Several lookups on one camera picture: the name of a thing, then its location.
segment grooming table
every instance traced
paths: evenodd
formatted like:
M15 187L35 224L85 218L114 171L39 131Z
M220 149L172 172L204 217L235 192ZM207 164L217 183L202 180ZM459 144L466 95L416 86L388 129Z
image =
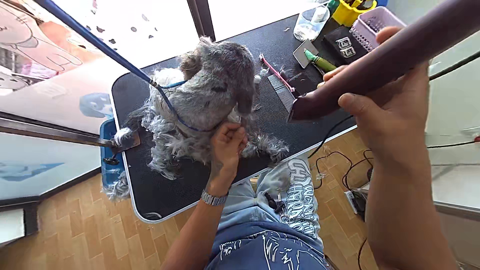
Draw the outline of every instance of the grooming table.
M287 73L292 76L303 72L311 80L321 82L322 76L312 66L302 69L293 57L293 51L301 44L293 36L293 28L298 15L259 27L226 39L243 44L252 52L255 59L255 73L258 74L262 64L258 55L263 53L267 61L276 69L284 66ZM329 22L323 29L324 33L334 30L338 25ZM331 57L321 43L323 35L313 42L319 50L319 55L335 65L338 62ZM142 70L151 74L160 68L176 68L179 58L171 58L160 63L148 66ZM312 89L298 89L300 92ZM130 112L140 108L149 97L148 84L133 75L125 74L117 79L112 87L113 107L117 128L123 127ZM264 77L260 82L260 97L256 101L260 105L257 111L257 123L261 130L285 140L290 148L288 158L298 156L315 146L318 146L327 131L348 114L338 110L314 123L287 124L288 112L271 86ZM355 121L346 121L332 133L336 137L355 128ZM152 134L141 128L139 130L142 143L123 153L125 169L131 187L133 209L137 216L144 222L157 223L170 218L194 206L204 189L210 168L199 162L184 159L180 162L182 178L168 180L159 172L150 169L147 165L151 161L150 149L154 145ZM240 159L237 177L233 183L258 175L264 171L270 159L266 156Z

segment black cable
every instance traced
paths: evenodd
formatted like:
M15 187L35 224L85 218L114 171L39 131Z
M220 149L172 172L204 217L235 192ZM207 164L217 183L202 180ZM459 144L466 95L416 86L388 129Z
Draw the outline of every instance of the black cable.
M361 244L360 246L360 250L359 250L359 255L357 257L357 262L359 264L359 269L362 270L361 266L360 266L360 254L361 254L361 251L363 249L363 246L365 245L365 243L367 242L367 238L365 237L365 240L363 240L363 243Z
M336 127L338 127L338 126L341 125L343 122L345 122L346 120L348 120L348 119L350 119L350 118L352 118L352 117L353 117L353 115L350 115L350 116L348 116L347 118L345 118L345 119L341 120L340 122L336 123L336 124L327 132L327 134L325 135L325 138L324 138L324 140L322 141L322 143L317 147L317 149L315 149L315 151L314 151L311 155L308 156L308 158L311 158L313 155L315 155L315 153L324 145L325 140L328 139L328 136L330 135L330 133L331 133Z
M450 67L447 67L446 69L444 69L444 70L442 70L438 73L433 74L432 76L430 76L429 79L432 81L432 80L434 80L436 78L439 78L439 77L441 77L445 74L448 74L448 73L454 71L455 69L472 62L473 60L477 59L478 57L480 57L480 51L468 56L467 58L461 60L460 62L457 62L457 63L453 64Z
M370 152L371 152L371 150L370 150L370 149L367 149L367 150L365 150L365 151L363 152L363 157L364 157L364 158L367 160L367 162L370 164L370 167L372 167L372 168L373 168L373 164L370 162L370 160L368 160L368 159L367 159L367 156L365 155L365 153L366 153L366 152L368 152L368 151L370 151Z
M343 178L342 178L342 183L343 183L343 185L344 185L349 191L353 192L353 190L351 190L350 187L348 186L348 173L349 173L355 166L357 166L358 164L360 164L360 163L362 163L362 162L364 162L364 161L366 161L366 160L372 160L372 159L373 159L373 158L366 158L366 159L364 159L364 160L360 160L359 162L353 164L353 165L350 167L350 169L345 173L345 175L344 175Z
M338 152L338 151L335 151L335 152L332 152L332 153L330 153L330 154L328 154L328 155L326 155L326 156L324 156L324 157L317 158L317 160L315 161L315 166L317 166L317 172L318 172L318 174L320 174L320 169L318 168L318 161L321 160L321 159L323 159L323 158L329 157L329 156L332 155L333 153L338 153L338 154L344 156L346 159L348 159L348 161L350 161L350 167L353 166L352 160L350 160L349 158L347 158L347 156L345 156L344 154L342 154L342 153L340 153L340 152ZM319 189L319 188L322 186L322 183L323 183L323 181L322 181L322 179L320 178L320 186L314 187L313 189L314 189L314 190L315 190L315 189Z
M451 144L451 145L436 145L436 146L428 146L427 148L444 148L444 147L452 147L452 146L460 146L460 145L468 145L468 144L474 144L477 141L471 141L471 142L466 142L466 143L458 143L458 144Z

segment silver watch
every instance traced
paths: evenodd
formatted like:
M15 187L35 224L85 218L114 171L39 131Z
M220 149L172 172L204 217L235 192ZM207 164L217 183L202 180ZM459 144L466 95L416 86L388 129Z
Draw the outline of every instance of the silver watch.
M227 200L227 197L228 192L225 196L222 196L220 198L208 194L205 190L202 192L202 201L211 206L223 205Z

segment pink basket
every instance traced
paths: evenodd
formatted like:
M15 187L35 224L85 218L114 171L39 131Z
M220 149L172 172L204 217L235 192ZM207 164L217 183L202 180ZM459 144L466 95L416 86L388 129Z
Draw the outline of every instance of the pink basket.
M367 51L371 51L379 45L375 40L377 33L387 26L405 27L407 25L386 7L376 7L360 14L353 23L350 33Z

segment parquet floor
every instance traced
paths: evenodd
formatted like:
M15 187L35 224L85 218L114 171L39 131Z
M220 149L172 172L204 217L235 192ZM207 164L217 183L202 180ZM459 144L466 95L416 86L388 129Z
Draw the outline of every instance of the parquet floor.
M317 157L340 151L355 163L363 159L365 149L356 130L326 143L310 160L313 178ZM339 269L358 270L357 252L366 227L343 194L341 179L348 167L349 162L339 154L320 160L320 171L327 176L315 196L325 253ZM368 168L367 162L356 166L348 183L353 187L366 183ZM146 224L135 216L130 200L112 203L100 186L97 175L43 201L38 210L40 231L0 249L0 269L159 269L193 209L160 224ZM363 270L378 269L368 245L362 251L361 264Z

